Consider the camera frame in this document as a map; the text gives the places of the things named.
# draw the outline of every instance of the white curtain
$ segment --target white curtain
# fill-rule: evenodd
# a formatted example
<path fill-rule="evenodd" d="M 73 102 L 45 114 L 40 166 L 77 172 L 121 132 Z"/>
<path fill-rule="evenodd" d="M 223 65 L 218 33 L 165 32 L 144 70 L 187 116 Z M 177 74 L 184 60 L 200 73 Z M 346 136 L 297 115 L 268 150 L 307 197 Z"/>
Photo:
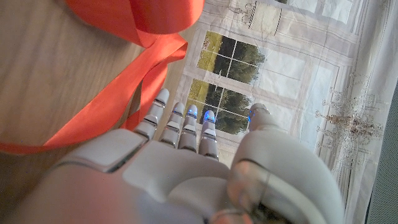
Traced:
<path fill-rule="evenodd" d="M 207 0 L 175 101 L 215 111 L 227 165 L 245 109 L 264 103 L 330 168 L 346 222 L 364 223 L 397 85 L 397 18 L 395 0 Z"/>

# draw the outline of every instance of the white robotic arm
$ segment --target white robotic arm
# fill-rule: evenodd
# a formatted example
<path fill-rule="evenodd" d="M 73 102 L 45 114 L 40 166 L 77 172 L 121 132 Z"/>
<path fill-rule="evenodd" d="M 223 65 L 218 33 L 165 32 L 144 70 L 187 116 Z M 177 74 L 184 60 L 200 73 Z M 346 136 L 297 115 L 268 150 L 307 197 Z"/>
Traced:
<path fill-rule="evenodd" d="M 264 105 L 231 169 L 218 162 L 215 115 L 177 103 L 153 141 L 169 93 L 163 89 L 134 132 L 110 131 L 51 168 L 8 223 L 342 224 L 343 204 L 326 165 L 283 133 Z"/>

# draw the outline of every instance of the wooden table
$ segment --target wooden table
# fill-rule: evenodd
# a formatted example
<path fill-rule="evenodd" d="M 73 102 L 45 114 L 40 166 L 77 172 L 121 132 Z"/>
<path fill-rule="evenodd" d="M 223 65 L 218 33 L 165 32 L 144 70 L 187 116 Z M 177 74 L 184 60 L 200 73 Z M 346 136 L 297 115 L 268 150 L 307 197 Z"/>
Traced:
<path fill-rule="evenodd" d="M 0 1 L 0 32 L 3 142 L 43 144 L 143 51 L 84 24 L 63 1 Z M 190 40 L 193 33 L 192 27 L 182 35 Z M 183 65 L 181 60 L 169 66 L 174 77 L 165 87 L 171 90 L 171 102 Z M 132 100 L 132 107 L 138 103 Z M 0 221 L 73 148 L 30 156 L 0 154 Z"/>

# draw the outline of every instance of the white backdrop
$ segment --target white backdrop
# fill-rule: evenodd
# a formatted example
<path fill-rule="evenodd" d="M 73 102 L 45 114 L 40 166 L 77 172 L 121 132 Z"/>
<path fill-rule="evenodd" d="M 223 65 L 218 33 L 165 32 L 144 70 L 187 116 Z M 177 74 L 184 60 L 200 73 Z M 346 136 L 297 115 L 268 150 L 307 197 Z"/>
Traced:
<path fill-rule="evenodd" d="M 206 0 L 175 102 L 235 116 L 242 127 L 244 114 L 223 107 L 222 97 L 218 105 L 193 99 L 192 83 L 264 103 L 282 129 L 330 168 L 347 223 L 363 223 L 397 84 L 397 15 L 393 0 Z M 231 52 L 212 49 L 209 35 L 223 36 Z M 265 60 L 245 61 L 238 49 L 247 46 L 256 46 Z M 214 58 L 228 69 L 202 65 Z M 256 77 L 246 82 L 234 76 L 232 68 L 240 65 L 255 69 Z M 220 161 L 230 165 L 244 133 L 217 131 Z"/>

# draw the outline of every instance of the red ribbon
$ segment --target red ribbon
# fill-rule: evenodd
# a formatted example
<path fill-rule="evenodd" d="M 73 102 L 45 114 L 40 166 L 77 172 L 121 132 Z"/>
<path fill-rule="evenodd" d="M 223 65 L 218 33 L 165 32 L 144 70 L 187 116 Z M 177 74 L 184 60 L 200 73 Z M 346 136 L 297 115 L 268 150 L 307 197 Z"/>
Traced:
<path fill-rule="evenodd" d="M 163 34 L 177 32 L 192 25 L 203 9 L 203 0 L 67 0 L 67 3 L 85 22 L 147 49 L 44 146 L 21 146 L 0 142 L 2 152 L 44 152 L 105 133 L 119 121 L 135 89 L 142 81 L 141 108 L 122 125 L 122 128 L 133 129 L 143 119 L 162 87 L 167 64 L 184 58 L 187 51 L 187 42 L 178 34 Z"/>

